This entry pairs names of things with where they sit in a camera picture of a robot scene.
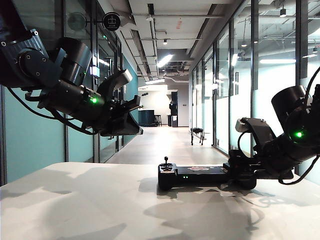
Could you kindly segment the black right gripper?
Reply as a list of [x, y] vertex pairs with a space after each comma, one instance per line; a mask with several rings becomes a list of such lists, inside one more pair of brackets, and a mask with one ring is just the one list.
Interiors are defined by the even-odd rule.
[[[291, 180], [294, 175], [292, 170], [300, 164], [300, 146], [295, 143], [266, 143], [264, 146], [256, 144], [253, 156], [257, 162], [254, 170], [248, 164], [223, 163], [224, 172], [230, 177], [251, 177], [257, 179]], [[242, 150], [230, 149], [229, 160], [252, 163], [253, 159], [247, 157]]]

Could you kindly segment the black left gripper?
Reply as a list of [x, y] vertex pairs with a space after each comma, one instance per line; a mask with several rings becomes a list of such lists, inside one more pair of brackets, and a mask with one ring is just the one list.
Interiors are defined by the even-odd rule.
[[102, 137], [120, 135], [142, 135], [143, 129], [133, 118], [129, 110], [135, 110], [140, 106], [141, 97], [135, 95], [130, 101], [105, 98], [103, 106], [102, 129], [99, 134]]

